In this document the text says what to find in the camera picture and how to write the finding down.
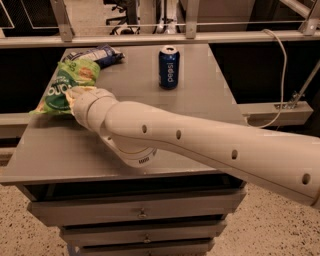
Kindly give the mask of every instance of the terrazzo floor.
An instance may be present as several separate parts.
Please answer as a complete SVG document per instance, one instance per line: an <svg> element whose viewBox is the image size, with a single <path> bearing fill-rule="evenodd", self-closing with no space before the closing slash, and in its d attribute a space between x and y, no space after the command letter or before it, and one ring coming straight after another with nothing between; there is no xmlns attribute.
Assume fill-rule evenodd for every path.
<svg viewBox="0 0 320 256"><path fill-rule="evenodd" d="M320 255L320 211L255 185L207 256ZM0 255L67 256L58 228L47 228L27 211L28 199L0 185Z"/></svg>

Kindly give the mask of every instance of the table top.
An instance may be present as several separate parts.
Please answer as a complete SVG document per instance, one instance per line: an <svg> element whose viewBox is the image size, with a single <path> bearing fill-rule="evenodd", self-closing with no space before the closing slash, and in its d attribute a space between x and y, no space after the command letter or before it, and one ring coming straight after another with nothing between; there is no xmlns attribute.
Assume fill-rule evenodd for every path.
<svg viewBox="0 0 320 256"><path fill-rule="evenodd" d="M181 57L179 84L174 90L159 87L161 45L116 48L125 54L125 59L101 70L96 86L111 91L119 101L137 101L177 114L245 124L208 44L175 47ZM75 50L85 49L68 49L66 54ZM158 150L156 159L147 167L128 167L98 135L80 126L71 115L41 114L32 116L8 166L0 174L0 183L87 182L202 172L216 170L163 150Z"/></svg>

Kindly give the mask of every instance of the white cable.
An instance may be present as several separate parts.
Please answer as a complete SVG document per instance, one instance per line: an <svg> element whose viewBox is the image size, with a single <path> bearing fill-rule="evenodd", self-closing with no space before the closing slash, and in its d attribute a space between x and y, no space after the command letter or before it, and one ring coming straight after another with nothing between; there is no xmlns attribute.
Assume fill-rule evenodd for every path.
<svg viewBox="0 0 320 256"><path fill-rule="evenodd" d="M284 49L284 46L280 40L280 38L273 33L271 30L269 29L264 29L262 30L263 32L272 35L279 43L281 50L283 52L283 56L284 56L284 60L283 60L283 70L282 70L282 77L281 77L281 96L280 96L280 106L279 106L279 111L277 113L277 115L275 116L275 118L273 118L273 120L271 120L269 123L265 124L265 125L261 125L261 126L252 126L249 124L249 120L247 119L247 124L248 126L251 127L256 127L256 128L265 128L271 124L273 124L280 116L281 112L282 112L282 106L283 106L283 97L284 97L284 78L285 78L285 73L286 73L286 68L287 68L287 53L286 50Z"/></svg>

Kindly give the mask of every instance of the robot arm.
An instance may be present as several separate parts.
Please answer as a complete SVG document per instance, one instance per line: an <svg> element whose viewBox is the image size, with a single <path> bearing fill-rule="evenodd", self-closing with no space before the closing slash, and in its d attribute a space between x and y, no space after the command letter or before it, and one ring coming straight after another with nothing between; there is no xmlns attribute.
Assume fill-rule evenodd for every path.
<svg viewBox="0 0 320 256"><path fill-rule="evenodd" d="M118 102L97 89L74 103L76 120L127 164L147 165L172 151L299 203L320 209L320 140L316 137L177 115Z"/></svg>

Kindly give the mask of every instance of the drawer cabinet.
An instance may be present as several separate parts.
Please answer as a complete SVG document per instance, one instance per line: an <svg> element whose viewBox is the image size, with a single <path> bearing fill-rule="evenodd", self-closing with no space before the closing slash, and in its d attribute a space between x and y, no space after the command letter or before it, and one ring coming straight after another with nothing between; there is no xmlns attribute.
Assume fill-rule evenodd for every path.
<svg viewBox="0 0 320 256"><path fill-rule="evenodd" d="M190 191L58 202L32 202L28 210L46 226L70 226L228 214L237 208L244 195L243 190Z"/></svg>
<svg viewBox="0 0 320 256"><path fill-rule="evenodd" d="M29 185L28 210L81 256L206 253L246 189L212 171L176 177Z"/></svg>
<svg viewBox="0 0 320 256"><path fill-rule="evenodd" d="M218 216L177 218L104 225L86 225L61 229L61 237L72 246L149 244L159 241L213 238L226 222Z"/></svg>
<svg viewBox="0 0 320 256"><path fill-rule="evenodd" d="M212 239L160 242L147 245L121 245L82 248L83 256L167 256L176 254L206 253L213 247Z"/></svg>

